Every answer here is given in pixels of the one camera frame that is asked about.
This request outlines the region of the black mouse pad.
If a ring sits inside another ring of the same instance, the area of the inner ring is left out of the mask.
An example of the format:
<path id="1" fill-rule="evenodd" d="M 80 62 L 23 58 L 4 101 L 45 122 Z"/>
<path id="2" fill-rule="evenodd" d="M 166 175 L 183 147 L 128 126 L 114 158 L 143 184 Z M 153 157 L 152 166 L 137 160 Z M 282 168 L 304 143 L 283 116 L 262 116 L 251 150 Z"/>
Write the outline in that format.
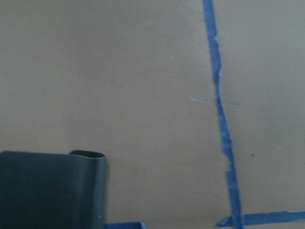
<path id="1" fill-rule="evenodd" d="M 3 229 L 102 229 L 106 157 L 4 151 L 0 155 Z"/>

